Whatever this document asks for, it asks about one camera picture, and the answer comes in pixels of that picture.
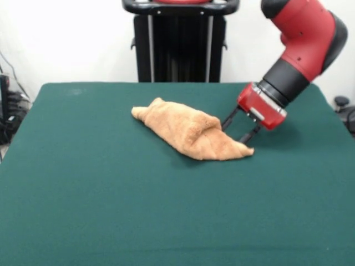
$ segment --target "orange towel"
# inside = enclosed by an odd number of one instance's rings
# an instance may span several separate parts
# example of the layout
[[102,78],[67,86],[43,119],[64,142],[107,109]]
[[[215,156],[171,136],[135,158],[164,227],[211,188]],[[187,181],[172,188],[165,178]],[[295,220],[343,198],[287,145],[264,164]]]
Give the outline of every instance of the orange towel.
[[156,98],[148,107],[133,107],[131,113],[178,152],[196,160],[225,161],[254,153],[222,132],[218,118],[184,104]]

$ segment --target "towel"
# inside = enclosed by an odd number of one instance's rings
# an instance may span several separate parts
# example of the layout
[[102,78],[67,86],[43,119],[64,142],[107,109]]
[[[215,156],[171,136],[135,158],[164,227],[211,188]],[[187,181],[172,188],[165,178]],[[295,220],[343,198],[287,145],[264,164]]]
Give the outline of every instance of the towel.
[[251,156],[254,149],[228,137],[218,118],[187,105],[154,99],[131,114],[181,154],[196,160],[233,160]]

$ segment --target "black stand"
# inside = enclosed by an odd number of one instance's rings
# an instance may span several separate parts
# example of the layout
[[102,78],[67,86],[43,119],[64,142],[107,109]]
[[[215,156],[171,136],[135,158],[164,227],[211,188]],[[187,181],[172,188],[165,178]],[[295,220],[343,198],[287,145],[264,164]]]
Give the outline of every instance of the black stand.
[[123,0],[134,18],[139,82],[220,82],[226,22],[239,0],[172,5]]

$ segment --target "table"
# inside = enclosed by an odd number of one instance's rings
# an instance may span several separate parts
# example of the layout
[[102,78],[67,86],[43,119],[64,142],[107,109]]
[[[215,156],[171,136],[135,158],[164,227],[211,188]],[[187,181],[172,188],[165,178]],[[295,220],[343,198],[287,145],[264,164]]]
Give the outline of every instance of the table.
[[354,265],[355,144],[318,87],[239,161],[130,114],[159,96],[223,119],[244,85],[46,84],[0,165],[0,265]]

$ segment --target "black cable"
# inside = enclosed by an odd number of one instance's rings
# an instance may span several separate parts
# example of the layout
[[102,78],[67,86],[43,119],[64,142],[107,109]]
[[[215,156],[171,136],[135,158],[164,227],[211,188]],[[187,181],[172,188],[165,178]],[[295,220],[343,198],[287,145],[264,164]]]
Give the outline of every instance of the black cable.
[[1,56],[2,59],[9,65],[9,67],[12,69],[13,77],[14,77],[14,79],[15,79],[17,85],[20,87],[21,91],[24,93],[24,95],[26,95],[27,98],[29,98],[29,96],[28,96],[28,94],[26,93],[25,89],[22,87],[22,85],[20,84],[20,82],[19,82],[18,79],[17,79],[16,72],[15,72],[15,68],[14,68],[13,65],[6,59],[6,57],[3,55],[3,53],[1,52],[1,50],[0,50],[0,56]]

